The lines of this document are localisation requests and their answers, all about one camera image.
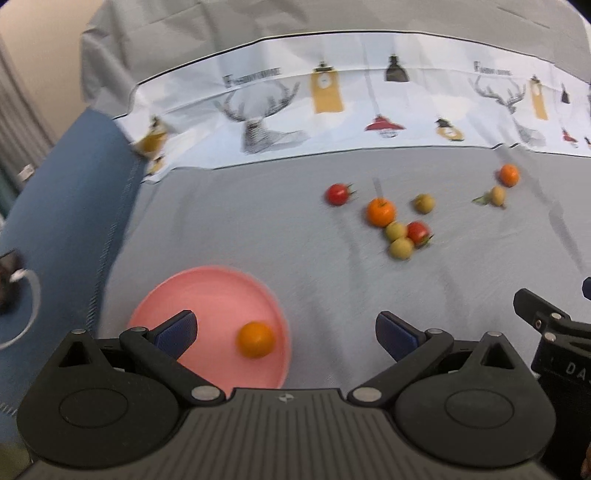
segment gray fabric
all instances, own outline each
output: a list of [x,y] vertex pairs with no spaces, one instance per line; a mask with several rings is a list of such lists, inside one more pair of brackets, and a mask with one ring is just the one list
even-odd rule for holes
[[82,37],[84,96],[122,115],[135,84],[167,69],[262,37],[331,30],[467,38],[591,78],[583,21],[561,0],[106,0]]
[[[471,203],[506,162],[522,172],[507,210]],[[418,193],[437,199],[421,218],[433,228],[433,244],[409,262],[392,260],[381,230],[365,224],[373,177],[401,221],[417,218],[408,202]],[[293,336],[289,388],[348,390],[389,365],[375,340],[381,310],[460,339],[503,331],[531,361],[539,338],[513,312],[518,289],[587,320],[581,283],[591,261],[590,177],[591,164],[581,158],[521,147],[398,148],[174,170],[140,190],[99,335],[125,329],[144,296],[174,273],[223,264],[277,295]],[[356,199],[329,207],[323,193],[338,181],[353,183]]]

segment small yellow fruit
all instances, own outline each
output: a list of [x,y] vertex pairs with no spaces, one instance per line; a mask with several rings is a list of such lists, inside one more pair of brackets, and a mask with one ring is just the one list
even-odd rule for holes
[[414,251],[414,243],[409,238],[399,238],[390,245],[390,255],[399,260],[407,260]]
[[392,222],[385,228],[384,233],[388,240],[395,242],[399,238],[407,236],[408,228],[403,223]]
[[413,204],[415,210],[418,213],[426,215],[435,208],[435,199],[431,197],[428,193],[422,193],[420,195],[417,195],[417,197],[414,199]]
[[491,203],[496,207],[501,207],[505,204],[505,189],[503,187],[493,187],[491,190]]

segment white cable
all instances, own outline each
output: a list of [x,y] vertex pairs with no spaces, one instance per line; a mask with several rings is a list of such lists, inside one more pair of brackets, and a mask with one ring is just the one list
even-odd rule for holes
[[10,283],[14,283],[26,277],[31,286],[31,295],[33,296],[33,306],[31,308],[31,317],[27,326],[19,333],[15,338],[4,343],[0,343],[0,350],[4,350],[14,343],[18,342],[33,326],[33,322],[39,314],[39,308],[41,307],[41,283],[39,277],[33,270],[17,270],[10,276]]

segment orange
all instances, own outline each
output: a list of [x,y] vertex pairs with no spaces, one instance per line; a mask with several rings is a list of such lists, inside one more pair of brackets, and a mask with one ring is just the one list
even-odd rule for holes
[[515,165],[503,165],[499,171],[499,180],[505,187],[514,187],[519,182],[519,170]]
[[373,199],[367,208],[368,222],[372,225],[384,228],[396,218],[396,207],[386,199]]
[[262,358],[275,348],[275,334],[265,323],[250,322],[238,332],[236,345],[242,355],[248,358]]

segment blue gripper pad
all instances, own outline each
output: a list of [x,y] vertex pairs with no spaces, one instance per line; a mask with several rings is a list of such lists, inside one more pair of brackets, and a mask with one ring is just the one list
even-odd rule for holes
[[383,349],[397,362],[427,339],[423,332],[390,312],[380,312],[375,319],[375,336]]
[[197,318],[183,310],[148,332],[146,338],[159,350],[178,359],[197,339]]

